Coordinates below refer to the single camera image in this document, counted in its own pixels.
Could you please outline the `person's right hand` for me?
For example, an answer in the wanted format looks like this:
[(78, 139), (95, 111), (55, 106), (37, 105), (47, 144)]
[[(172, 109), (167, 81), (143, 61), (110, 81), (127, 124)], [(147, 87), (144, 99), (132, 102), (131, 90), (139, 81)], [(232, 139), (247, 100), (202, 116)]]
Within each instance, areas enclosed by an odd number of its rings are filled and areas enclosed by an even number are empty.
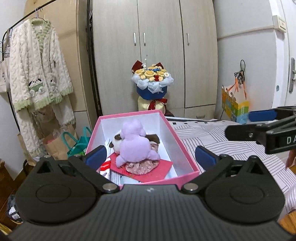
[(288, 154), (286, 164), (285, 164), (286, 169), (290, 168), (293, 165), (293, 163), (295, 161), (295, 158), (296, 158), (296, 150), (290, 150), (289, 154)]

